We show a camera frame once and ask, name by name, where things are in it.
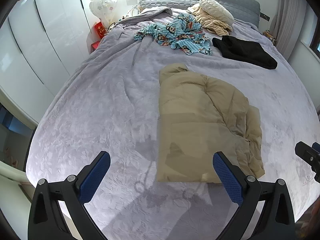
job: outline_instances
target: lavender plush blanket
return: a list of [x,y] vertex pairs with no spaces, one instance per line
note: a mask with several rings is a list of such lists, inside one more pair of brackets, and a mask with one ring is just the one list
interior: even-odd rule
[[[64,180],[105,150],[111,167],[85,207],[108,239],[215,239],[237,208],[222,185],[155,181],[159,70],[181,62],[234,85],[259,108],[266,172],[261,180],[286,181],[297,220],[320,194],[314,173],[294,153],[299,141],[320,141],[320,124],[305,87],[271,42],[245,22],[234,23],[232,36],[259,42],[278,62],[275,70],[223,58],[212,44],[209,56],[160,46],[152,36],[134,41],[140,28],[171,22],[180,12],[148,9],[140,18],[120,22],[102,40],[42,118],[29,152],[29,180],[33,185],[40,178]],[[261,206],[245,237],[260,211]]]

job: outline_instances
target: window frame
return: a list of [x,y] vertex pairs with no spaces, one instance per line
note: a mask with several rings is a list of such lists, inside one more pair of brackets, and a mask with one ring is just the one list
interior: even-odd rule
[[318,19],[315,33],[310,44],[310,49],[320,58],[320,51],[318,47],[320,45],[320,21]]

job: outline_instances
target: silver bolt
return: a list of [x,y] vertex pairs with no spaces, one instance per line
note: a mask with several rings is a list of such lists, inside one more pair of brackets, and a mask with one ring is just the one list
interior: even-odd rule
[[70,176],[68,176],[68,178],[67,178],[67,180],[70,181],[70,182],[74,181],[75,179],[76,179],[76,176],[75,176],[75,175],[70,175]]
[[44,184],[44,182],[45,182],[45,179],[39,179],[38,184],[42,185],[42,184]]
[[250,182],[255,182],[255,181],[256,181],[256,178],[255,178],[254,176],[249,175],[249,176],[247,177],[247,180],[250,181]]
[[284,180],[283,179],[278,179],[278,183],[283,186],[285,184]]

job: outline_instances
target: pillow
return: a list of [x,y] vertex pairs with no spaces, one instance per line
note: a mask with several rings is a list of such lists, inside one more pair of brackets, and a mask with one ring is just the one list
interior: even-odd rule
[[212,17],[232,26],[235,19],[232,14],[215,0],[200,0],[201,8]]

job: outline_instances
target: gray curtain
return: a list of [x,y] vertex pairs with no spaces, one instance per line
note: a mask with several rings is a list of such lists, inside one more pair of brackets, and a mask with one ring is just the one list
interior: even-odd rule
[[306,0],[278,0],[278,13],[270,25],[276,48],[288,60],[299,37],[306,14]]

